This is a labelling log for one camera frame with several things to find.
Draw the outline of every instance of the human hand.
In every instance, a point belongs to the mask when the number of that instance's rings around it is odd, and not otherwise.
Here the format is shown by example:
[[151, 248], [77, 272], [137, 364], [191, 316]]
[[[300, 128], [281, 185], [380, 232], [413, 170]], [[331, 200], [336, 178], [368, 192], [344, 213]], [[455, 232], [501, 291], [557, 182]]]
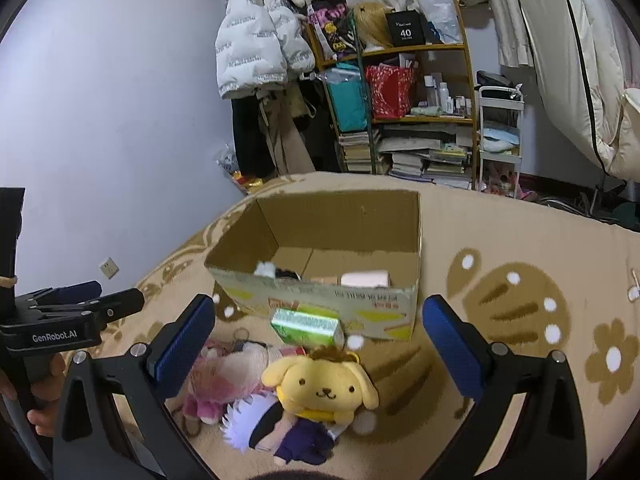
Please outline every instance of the human hand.
[[[27, 413], [27, 420], [36, 427], [36, 433], [39, 435], [53, 436], [55, 431], [58, 401], [65, 383], [65, 368], [62, 355], [56, 354], [49, 364], [51, 375], [31, 385], [31, 393], [47, 403], [42, 410], [30, 410]], [[17, 399], [14, 386], [2, 370], [0, 370], [0, 393], [11, 400]]]

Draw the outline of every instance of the white plastic cart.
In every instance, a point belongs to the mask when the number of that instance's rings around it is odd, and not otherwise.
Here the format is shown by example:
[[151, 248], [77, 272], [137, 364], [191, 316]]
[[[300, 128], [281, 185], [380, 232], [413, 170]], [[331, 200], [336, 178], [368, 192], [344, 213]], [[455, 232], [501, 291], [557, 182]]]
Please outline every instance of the white plastic cart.
[[[493, 97], [485, 97], [485, 93], [491, 91], [503, 92], [504, 99], [497, 99]], [[516, 196], [516, 189], [518, 182], [520, 181], [520, 167], [522, 166], [522, 137], [520, 135], [522, 124], [522, 114], [524, 111], [524, 101], [522, 98], [522, 92], [516, 88], [505, 88], [503, 86], [481, 86], [479, 89], [478, 104], [480, 107], [480, 182], [476, 187], [478, 191], [482, 190], [482, 175], [484, 173], [484, 162], [486, 160], [494, 160], [496, 162], [506, 162], [513, 164], [516, 170], [516, 181], [513, 186], [512, 197]], [[502, 108], [505, 110], [516, 110], [518, 112], [518, 138], [520, 139], [519, 154], [511, 155], [511, 153], [492, 153], [484, 150], [484, 108]]]

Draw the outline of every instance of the plush keychain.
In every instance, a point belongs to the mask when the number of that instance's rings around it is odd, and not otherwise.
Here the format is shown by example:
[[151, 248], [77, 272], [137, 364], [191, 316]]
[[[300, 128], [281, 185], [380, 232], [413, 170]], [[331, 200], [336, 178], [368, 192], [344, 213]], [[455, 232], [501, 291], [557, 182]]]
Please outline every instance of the plush keychain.
[[267, 367], [262, 382], [275, 386], [287, 412], [319, 422], [351, 424], [361, 404], [375, 410], [379, 403], [362, 366], [335, 349], [284, 357]]
[[274, 348], [243, 342], [238, 351], [227, 351], [228, 344], [209, 340], [188, 377], [188, 392], [182, 412], [205, 424], [220, 421], [225, 404], [263, 389], [260, 376], [265, 368], [283, 355], [298, 352], [297, 347]]
[[311, 465], [326, 462], [334, 440], [319, 422], [297, 418], [283, 410], [271, 392], [253, 394], [226, 407], [222, 433], [232, 447], [267, 451], [284, 465], [299, 460]]

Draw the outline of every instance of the red gift bag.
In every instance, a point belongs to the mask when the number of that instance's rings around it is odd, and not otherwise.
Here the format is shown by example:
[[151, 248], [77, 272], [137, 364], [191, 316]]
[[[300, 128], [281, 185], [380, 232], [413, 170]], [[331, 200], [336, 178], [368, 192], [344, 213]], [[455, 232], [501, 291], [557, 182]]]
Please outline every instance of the red gift bag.
[[374, 118], [399, 119], [407, 115], [411, 109], [415, 68], [369, 65], [365, 76], [371, 90]]

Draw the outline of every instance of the teal bag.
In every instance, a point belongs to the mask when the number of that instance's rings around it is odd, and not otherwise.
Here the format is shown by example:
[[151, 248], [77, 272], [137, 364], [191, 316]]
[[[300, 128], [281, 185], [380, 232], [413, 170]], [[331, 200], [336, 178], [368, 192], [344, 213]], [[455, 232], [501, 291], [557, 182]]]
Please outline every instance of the teal bag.
[[341, 132], [367, 129], [367, 116], [362, 98], [362, 82], [358, 67], [338, 63], [324, 72], [329, 95], [334, 105], [335, 119]]

